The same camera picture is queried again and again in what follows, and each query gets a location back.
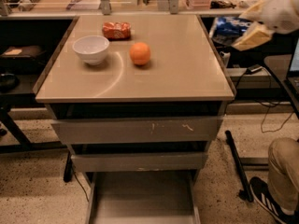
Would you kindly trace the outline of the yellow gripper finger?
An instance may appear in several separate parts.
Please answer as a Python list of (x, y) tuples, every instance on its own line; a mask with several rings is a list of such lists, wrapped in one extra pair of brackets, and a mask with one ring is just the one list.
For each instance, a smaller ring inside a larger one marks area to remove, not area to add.
[(258, 21), (261, 18), (262, 8), (263, 0), (260, 0), (242, 12), (239, 17), (249, 21)]
[(254, 49), (270, 41), (273, 34), (274, 32), (264, 24), (254, 22), (249, 29), (232, 44), (232, 47), (239, 51)]

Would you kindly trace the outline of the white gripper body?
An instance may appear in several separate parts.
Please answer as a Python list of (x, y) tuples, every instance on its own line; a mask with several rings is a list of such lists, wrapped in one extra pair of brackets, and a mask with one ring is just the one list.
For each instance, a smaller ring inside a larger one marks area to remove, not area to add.
[(258, 21), (278, 34), (299, 29), (299, 0), (264, 0)]

